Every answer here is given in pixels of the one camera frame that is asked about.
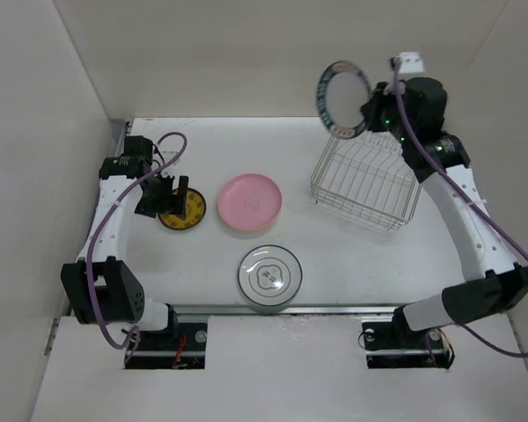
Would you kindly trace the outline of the small brown plate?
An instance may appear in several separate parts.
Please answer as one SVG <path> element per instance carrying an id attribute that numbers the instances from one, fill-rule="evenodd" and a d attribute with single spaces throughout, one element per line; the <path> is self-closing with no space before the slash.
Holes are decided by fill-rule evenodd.
<path id="1" fill-rule="evenodd" d="M 199 224 L 206 211 L 207 203 L 203 195 L 199 191 L 189 188 L 187 190 L 185 217 L 179 218 L 177 215 L 159 214 L 158 220 L 168 229 L 183 231 Z"/>

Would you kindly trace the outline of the green rimmed white plate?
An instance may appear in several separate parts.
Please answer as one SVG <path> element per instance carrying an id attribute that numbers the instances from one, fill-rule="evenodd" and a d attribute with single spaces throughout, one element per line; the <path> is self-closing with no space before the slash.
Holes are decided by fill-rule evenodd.
<path id="1" fill-rule="evenodd" d="M 360 107 L 371 98 L 372 85 L 361 67 L 348 60 L 333 62 L 319 77 L 315 106 L 326 131 L 339 139 L 353 139 L 366 128 Z"/>

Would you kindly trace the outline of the wire dish rack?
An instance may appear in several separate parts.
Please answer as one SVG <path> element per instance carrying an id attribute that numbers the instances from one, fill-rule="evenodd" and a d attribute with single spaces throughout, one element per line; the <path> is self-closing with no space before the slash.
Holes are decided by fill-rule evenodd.
<path id="1" fill-rule="evenodd" d="M 317 203 L 374 229 L 394 232 L 408 224 L 421 188 L 390 133 L 331 136 L 310 179 Z"/>

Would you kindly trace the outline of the pink rimmed plate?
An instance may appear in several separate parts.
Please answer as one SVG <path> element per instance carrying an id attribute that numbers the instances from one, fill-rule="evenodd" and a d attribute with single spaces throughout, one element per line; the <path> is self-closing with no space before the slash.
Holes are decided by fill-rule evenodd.
<path id="1" fill-rule="evenodd" d="M 217 212 L 280 213 L 283 196 L 274 180 L 258 173 L 245 173 L 229 180 L 218 194 Z"/>

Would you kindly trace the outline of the white patterned plate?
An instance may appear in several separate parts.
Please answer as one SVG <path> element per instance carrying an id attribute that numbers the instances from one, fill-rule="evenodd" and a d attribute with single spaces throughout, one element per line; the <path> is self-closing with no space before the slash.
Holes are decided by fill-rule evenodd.
<path id="1" fill-rule="evenodd" d="M 265 244 L 250 250 L 238 265 L 238 287 L 251 303 L 281 307 L 290 302 L 304 280 L 303 267 L 288 249 Z"/>

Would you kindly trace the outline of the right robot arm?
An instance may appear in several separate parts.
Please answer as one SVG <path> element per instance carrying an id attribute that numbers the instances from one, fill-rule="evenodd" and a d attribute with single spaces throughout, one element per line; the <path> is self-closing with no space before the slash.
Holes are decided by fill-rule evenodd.
<path id="1" fill-rule="evenodd" d="M 431 329 L 509 311 L 528 293 L 528 263 L 517 261 L 514 241 L 491 221 L 463 143 L 443 129 L 446 104 L 439 81 L 414 77 L 377 84 L 360 108 L 367 130 L 388 132 L 400 143 L 405 163 L 444 220 L 464 277 L 394 311 L 390 335 L 400 346 Z"/>

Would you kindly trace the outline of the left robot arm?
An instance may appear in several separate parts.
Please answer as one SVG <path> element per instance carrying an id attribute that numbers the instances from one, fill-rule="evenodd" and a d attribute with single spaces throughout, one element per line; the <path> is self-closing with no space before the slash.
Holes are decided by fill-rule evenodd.
<path id="1" fill-rule="evenodd" d="M 90 233 L 77 260 L 63 265 L 61 281 L 79 323 L 102 331 L 108 324 L 132 324 L 166 349 L 180 335 L 175 311 L 148 298 L 125 262 L 134 216 L 186 216 L 189 178 L 166 175 L 165 165 L 154 167 L 157 150 L 144 136 L 128 136 L 122 153 L 104 160 Z"/>

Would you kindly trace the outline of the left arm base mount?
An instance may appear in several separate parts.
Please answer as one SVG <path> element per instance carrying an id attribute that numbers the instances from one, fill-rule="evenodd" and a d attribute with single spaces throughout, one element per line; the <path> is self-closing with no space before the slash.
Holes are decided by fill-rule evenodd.
<path id="1" fill-rule="evenodd" d="M 125 369 L 202 370 L 206 365 L 208 324 L 179 323 L 174 331 L 142 331 L 141 341 L 126 353 Z"/>

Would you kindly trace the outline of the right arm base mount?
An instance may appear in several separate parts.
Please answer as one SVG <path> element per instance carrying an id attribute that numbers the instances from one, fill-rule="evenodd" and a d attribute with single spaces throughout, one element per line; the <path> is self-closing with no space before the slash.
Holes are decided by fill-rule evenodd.
<path id="1" fill-rule="evenodd" d="M 365 319 L 359 344 L 366 353 L 368 369 L 438 368 L 448 370 L 456 354 L 441 330 L 396 334 L 389 320 Z"/>

